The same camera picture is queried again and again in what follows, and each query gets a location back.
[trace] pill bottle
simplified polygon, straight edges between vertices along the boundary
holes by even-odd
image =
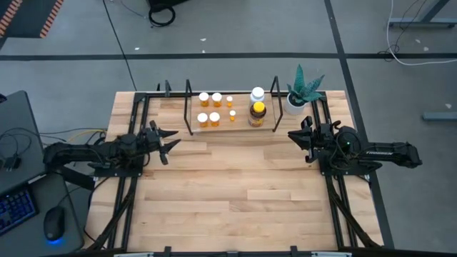
[[[206,128],[208,126],[208,115],[201,113],[197,116],[197,120],[199,121],[201,128]]]
[[[235,110],[231,110],[230,111],[230,121],[235,121],[235,115],[236,115],[236,111]]]
[[[212,126],[219,126],[220,119],[221,116],[216,112],[209,114],[209,120],[211,121]]]
[[[254,103],[254,105],[249,109],[249,125],[253,127],[262,126],[265,114],[265,104],[260,101]]]
[[[209,106],[209,95],[208,93],[200,93],[199,94],[199,99],[200,99],[200,104],[203,106],[203,107],[207,107]]]
[[[231,107],[232,102],[233,102],[233,97],[227,96],[227,107]]]
[[[249,104],[249,107],[251,107],[252,105],[254,105],[254,103],[256,103],[258,101],[260,101],[260,102],[265,101],[265,91],[263,90],[263,88],[261,88],[259,86],[252,89],[251,103]]]
[[[214,93],[211,98],[213,99],[214,107],[222,106],[222,95],[220,93]]]

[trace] succulent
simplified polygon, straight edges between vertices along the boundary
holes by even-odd
[[[292,95],[292,101],[301,106],[306,102],[319,99],[321,95],[316,92],[316,89],[321,85],[324,76],[325,75],[322,75],[320,78],[314,79],[312,82],[305,84],[303,69],[301,68],[301,65],[298,65],[293,88],[291,85],[287,84],[288,92]]]

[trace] wooden tabletop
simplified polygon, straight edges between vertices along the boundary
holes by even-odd
[[[352,126],[344,91],[327,91],[327,96],[332,120]],[[108,140],[128,131],[133,97],[134,92],[116,94]],[[144,168],[136,191],[129,251],[163,251],[165,246],[171,246],[172,251],[288,251],[290,246],[298,246],[300,251],[337,249],[318,163],[306,163],[306,151],[287,137],[288,131],[300,128],[305,116],[312,116],[309,104],[302,116],[284,113],[276,133],[191,136],[183,109],[182,98],[151,99],[148,122],[155,120],[162,129],[179,130],[167,140],[180,138],[181,143],[170,153],[169,165],[163,166],[159,155],[153,153]],[[368,184],[355,176],[345,180],[354,217],[382,244]],[[112,216],[117,185],[118,179],[110,178],[94,192],[86,225],[92,237],[102,232]],[[342,215],[340,219],[348,245],[346,223]],[[119,225],[117,246],[123,222]]]

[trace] blue light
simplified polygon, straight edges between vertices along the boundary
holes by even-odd
[[[48,244],[50,244],[52,246],[61,245],[63,242],[64,242],[63,238],[59,238],[59,239],[54,240],[54,241],[48,240]]]

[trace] potted plant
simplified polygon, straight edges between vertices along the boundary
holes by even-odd
[[[325,75],[322,75],[320,78],[305,84],[303,69],[301,68],[301,65],[298,65],[293,88],[291,85],[287,84],[288,95],[287,102],[284,104],[284,109],[288,114],[302,114],[306,103],[315,101],[321,97],[320,93],[316,92],[316,89],[321,85],[324,76]]]

